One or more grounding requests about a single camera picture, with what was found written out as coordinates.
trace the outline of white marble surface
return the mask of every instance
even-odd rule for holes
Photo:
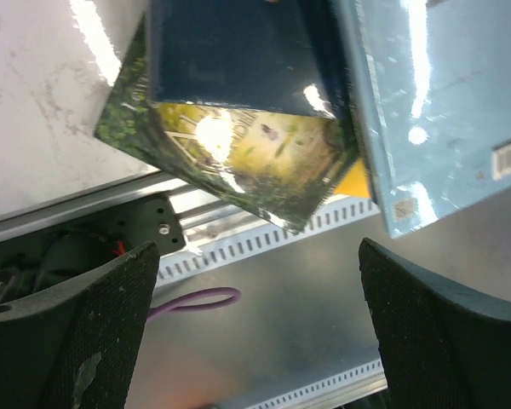
[[[0,0],[0,216],[152,168],[92,137],[144,0]]]

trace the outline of glossy plastic wrap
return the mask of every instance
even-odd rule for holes
[[[298,232],[359,157],[342,121],[148,101],[141,26],[97,138],[282,228]]]
[[[392,237],[511,187],[511,0],[334,0]]]
[[[151,0],[147,21],[154,101],[347,114],[329,0]]]

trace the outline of metal shelf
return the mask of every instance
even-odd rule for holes
[[[345,207],[339,201],[337,205]],[[219,409],[267,409],[266,404],[271,408],[271,402],[276,406],[276,399],[285,398],[283,407],[331,409],[385,388],[379,372],[376,382],[368,377],[321,389],[314,399],[305,395],[307,386],[329,378],[338,382],[340,374],[379,358],[359,280],[357,253],[363,237],[511,301],[511,189],[396,240],[388,237],[380,217],[358,219],[160,289],[165,298],[156,302],[217,285],[237,286],[244,296],[238,305],[216,314],[170,316],[149,327],[127,407],[161,407],[152,404],[159,399],[152,394],[160,402],[174,401],[183,384],[189,385],[189,394],[203,395],[204,386],[194,379],[209,368],[217,392],[194,407],[216,402]],[[182,373],[191,354],[197,362],[189,361],[191,369]],[[315,372],[318,366],[332,367]],[[149,373],[158,373],[161,380],[156,390],[147,385]]]
[[[161,258],[156,287],[378,213],[370,200],[334,196],[314,215],[304,232],[293,235],[180,179],[156,173],[50,203],[25,214],[9,215],[0,221],[0,241],[159,192],[169,195],[170,203],[180,217],[188,246]]]
[[[386,387],[381,360],[374,360],[247,409],[331,409],[365,398]]]

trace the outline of black bracket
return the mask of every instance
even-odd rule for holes
[[[24,278],[25,284],[22,285],[26,288],[19,293],[30,291],[29,287],[34,290],[34,279],[29,276],[37,276],[50,246],[69,235],[84,236],[103,246],[109,245],[110,252],[114,254],[117,251],[113,249],[116,243],[121,243],[122,249],[125,247],[127,251],[153,241],[162,256],[181,250],[186,244],[168,198],[158,193],[0,242],[0,271],[4,272],[4,276],[23,274],[28,277]],[[65,250],[61,249],[64,257],[83,256],[68,254],[68,248],[66,245]],[[5,287],[6,283],[0,282],[0,297]]]

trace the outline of barcode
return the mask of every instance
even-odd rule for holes
[[[416,214],[416,199],[401,199],[393,207],[393,218],[396,222],[413,217]]]
[[[494,162],[493,178],[495,181],[502,179],[504,176],[511,175],[511,143],[495,150],[492,154],[492,159]]]

